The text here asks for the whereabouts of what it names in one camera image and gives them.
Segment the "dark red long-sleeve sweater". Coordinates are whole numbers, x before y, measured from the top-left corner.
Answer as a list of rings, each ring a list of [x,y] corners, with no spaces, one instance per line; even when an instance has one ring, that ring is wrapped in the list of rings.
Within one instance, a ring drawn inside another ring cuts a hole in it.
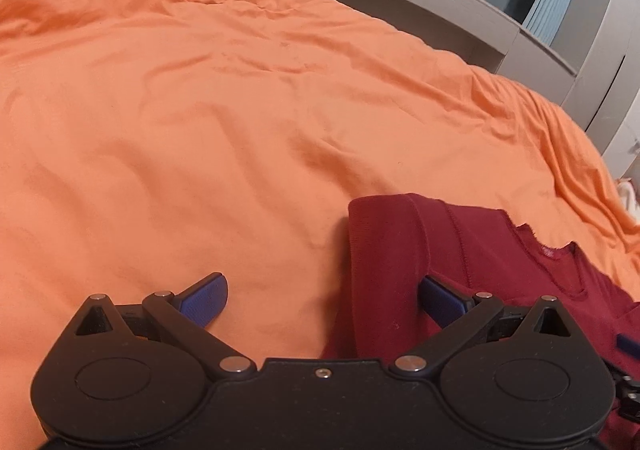
[[[575,244],[542,245],[503,210],[454,206],[414,194],[370,196],[348,207],[350,274],[324,355],[385,362],[437,333],[418,305],[421,277],[456,291],[486,291],[508,305],[554,295],[599,354],[631,374],[616,346],[638,335],[639,305]]]

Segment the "grey built-in wardrobe unit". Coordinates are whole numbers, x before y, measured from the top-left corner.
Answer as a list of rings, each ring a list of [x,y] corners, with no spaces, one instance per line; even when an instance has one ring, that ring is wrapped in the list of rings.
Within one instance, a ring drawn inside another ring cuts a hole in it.
[[[485,0],[338,0],[560,104],[614,177],[639,173],[639,0],[572,0],[550,46]]]

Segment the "orange bed duvet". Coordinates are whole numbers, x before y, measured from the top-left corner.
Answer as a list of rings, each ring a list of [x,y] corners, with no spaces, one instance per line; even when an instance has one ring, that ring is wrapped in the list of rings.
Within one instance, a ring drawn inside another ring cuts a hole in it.
[[[1,0],[1,444],[85,298],[219,271],[214,331],[314,358],[352,199],[504,209],[639,292],[639,230],[560,106],[334,0]]]

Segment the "cream beige garment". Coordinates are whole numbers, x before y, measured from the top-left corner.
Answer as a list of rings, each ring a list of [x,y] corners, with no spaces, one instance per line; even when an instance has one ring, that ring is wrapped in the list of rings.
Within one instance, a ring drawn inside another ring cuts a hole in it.
[[[635,222],[640,221],[640,206],[634,182],[631,179],[623,178],[616,181],[616,190],[620,203],[626,210],[626,213],[634,219]]]

